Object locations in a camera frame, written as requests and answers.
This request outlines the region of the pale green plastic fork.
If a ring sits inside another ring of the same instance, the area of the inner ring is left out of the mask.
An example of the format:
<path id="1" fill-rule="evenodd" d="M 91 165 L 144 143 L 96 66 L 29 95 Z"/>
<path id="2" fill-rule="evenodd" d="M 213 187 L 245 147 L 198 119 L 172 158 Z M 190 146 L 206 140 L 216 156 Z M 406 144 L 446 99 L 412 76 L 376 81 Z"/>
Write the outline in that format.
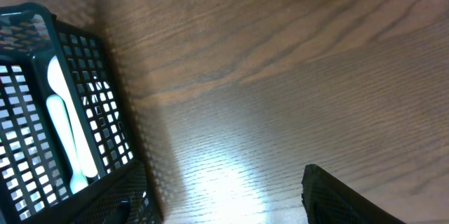
<path id="1" fill-rule="evenodd" d="M 65 103 L 60 96 L 53 94 L 47 97 L 46 107 L 72 169 L 69 188 L 72 194 L 76 194 L 88 186 L 88 181 L 83 175 L 76 154 L 74 136 Z"/>

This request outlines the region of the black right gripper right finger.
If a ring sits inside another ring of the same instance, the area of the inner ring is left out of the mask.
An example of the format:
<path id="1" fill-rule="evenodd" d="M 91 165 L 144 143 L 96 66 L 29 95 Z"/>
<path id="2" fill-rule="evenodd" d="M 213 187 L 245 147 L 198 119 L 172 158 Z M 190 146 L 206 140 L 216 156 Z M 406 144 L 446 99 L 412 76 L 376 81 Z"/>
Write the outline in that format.
<path id="1" fill-rule="evenodd" d="M 316 164 L 304 168 L 302 204 L 312 224 L 403 224 Z"/>

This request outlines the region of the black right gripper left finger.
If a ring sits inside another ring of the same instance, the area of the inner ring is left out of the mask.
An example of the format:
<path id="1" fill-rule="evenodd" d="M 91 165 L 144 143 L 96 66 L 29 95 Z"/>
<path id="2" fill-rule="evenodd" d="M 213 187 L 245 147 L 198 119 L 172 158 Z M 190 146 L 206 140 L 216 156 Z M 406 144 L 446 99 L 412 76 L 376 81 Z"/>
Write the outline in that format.
<path id="1" fill-rule="evenodd" d="M 44 209 L 28 223 L 147 222 L 147 177 L 140 162 L 105 176 L 65 201 Z"/>

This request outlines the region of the black plastic basket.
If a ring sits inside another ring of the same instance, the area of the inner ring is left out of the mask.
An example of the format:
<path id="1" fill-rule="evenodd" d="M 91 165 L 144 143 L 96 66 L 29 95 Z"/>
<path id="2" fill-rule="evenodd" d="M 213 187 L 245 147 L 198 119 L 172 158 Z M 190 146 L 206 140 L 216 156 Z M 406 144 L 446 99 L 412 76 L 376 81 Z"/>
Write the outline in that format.
<path id="1" fill-rule="evenodd" d="M 102 40 L 2 7 L 1 222 L 161 221 Z"/>

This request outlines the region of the small white plastic spoon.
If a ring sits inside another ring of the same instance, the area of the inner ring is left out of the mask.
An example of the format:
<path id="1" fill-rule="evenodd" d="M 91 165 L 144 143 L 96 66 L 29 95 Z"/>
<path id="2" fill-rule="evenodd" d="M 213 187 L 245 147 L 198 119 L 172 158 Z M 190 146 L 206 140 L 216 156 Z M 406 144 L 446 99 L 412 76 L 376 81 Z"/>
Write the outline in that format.
<path id="1" fill-rule="evenodd" d="M 49 61 L 47 69 L 47 79 L 51 89 L 65 102 L 69 121 L 72 127 L 76 154 L 81 166 L 82 173 L 88 178 L 95 178 L 98 175 L 98 170 L 88 146 L 85 133 L 83 132 L 83 128 L 81 126 L 80 118 L 74 107 L 74 102 L 72 100 L 67 82 L 64 78 L 60 63 L 56 55 L 54 55 Z"/>

